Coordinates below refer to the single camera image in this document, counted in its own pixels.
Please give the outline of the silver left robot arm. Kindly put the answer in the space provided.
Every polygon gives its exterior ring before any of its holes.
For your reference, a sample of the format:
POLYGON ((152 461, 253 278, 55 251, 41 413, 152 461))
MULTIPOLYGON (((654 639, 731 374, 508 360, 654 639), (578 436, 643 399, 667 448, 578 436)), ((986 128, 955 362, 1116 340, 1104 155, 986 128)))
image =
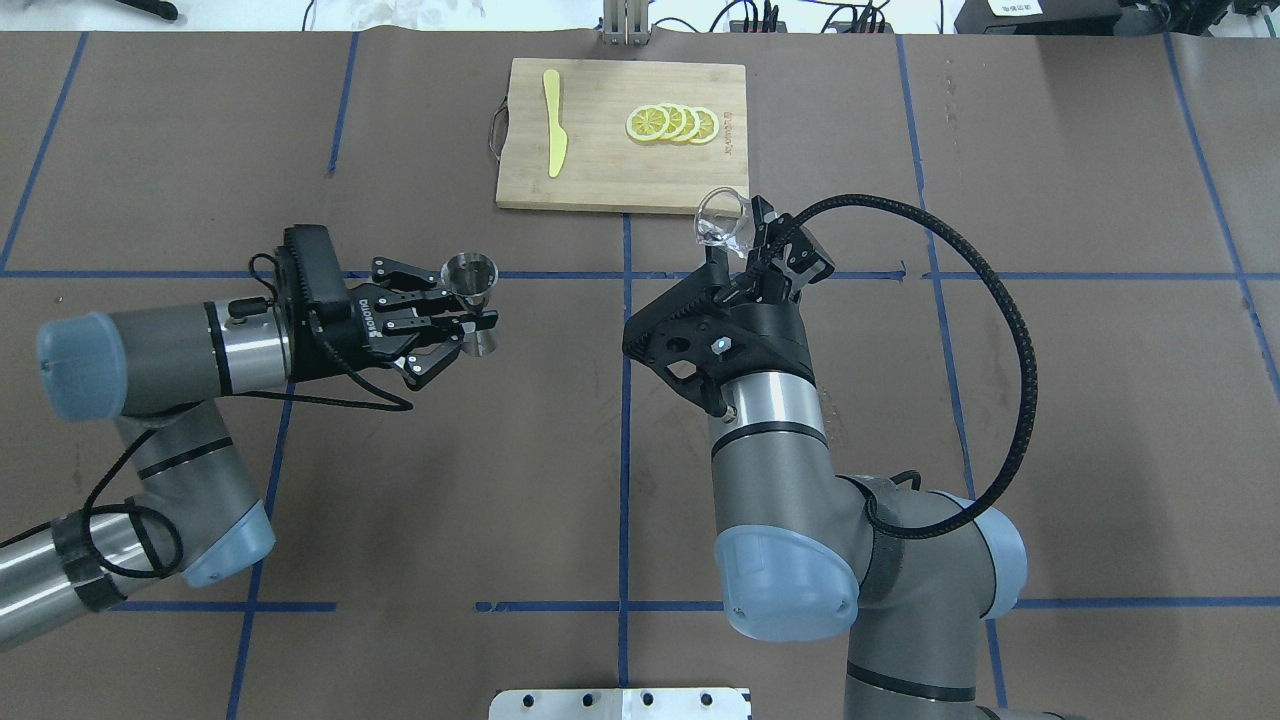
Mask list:
POLYGON ((494 346, 499 272, 461 252, 436 272, 372 260, 348 287, 337 265, 278 249, 264 296, 91 313, 38 333, 41 380, 68 421, 109 420, 124 446, 81 505, 3 542, 3 648, 123 605, 169 577, 206 587, 255 565, 275 536, 218 407, 223 397, 407 413, 362 377, 421 389, 461 354, 494 346))

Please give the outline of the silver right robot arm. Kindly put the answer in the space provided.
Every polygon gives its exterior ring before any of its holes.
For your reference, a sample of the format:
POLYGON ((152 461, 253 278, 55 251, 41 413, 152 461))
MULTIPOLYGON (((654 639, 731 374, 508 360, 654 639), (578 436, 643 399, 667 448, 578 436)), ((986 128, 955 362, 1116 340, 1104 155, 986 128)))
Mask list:
POLYGON ((983 625, 1014 607, 1028 574, 1021 536, 995 506, 1027 456, 1038 409, 1036 351, 1009 288, 951 225, 879 196, 838 195, 796 217, 760 197, 713 196, 698 224, 707 259, 644 356, 710 423, 714 552, 730 624, 774 643, 846 635, 847 719, 1020 717, 982 703, 975 679, 983 625), (932 231, 978 274, 1007 324, 1015 427, 974 500, 923 489, 914 471, 835 470, 800 302, 833 270, 806 224, 844 208, 932 231))

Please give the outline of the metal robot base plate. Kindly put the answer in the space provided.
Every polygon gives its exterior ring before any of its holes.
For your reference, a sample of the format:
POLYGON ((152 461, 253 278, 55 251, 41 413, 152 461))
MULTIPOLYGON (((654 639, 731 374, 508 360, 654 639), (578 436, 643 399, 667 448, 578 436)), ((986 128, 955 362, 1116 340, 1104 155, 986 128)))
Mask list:
POLYGON ((511 689, 489 719, 751 719, 748 689, 732 687, 511 689))

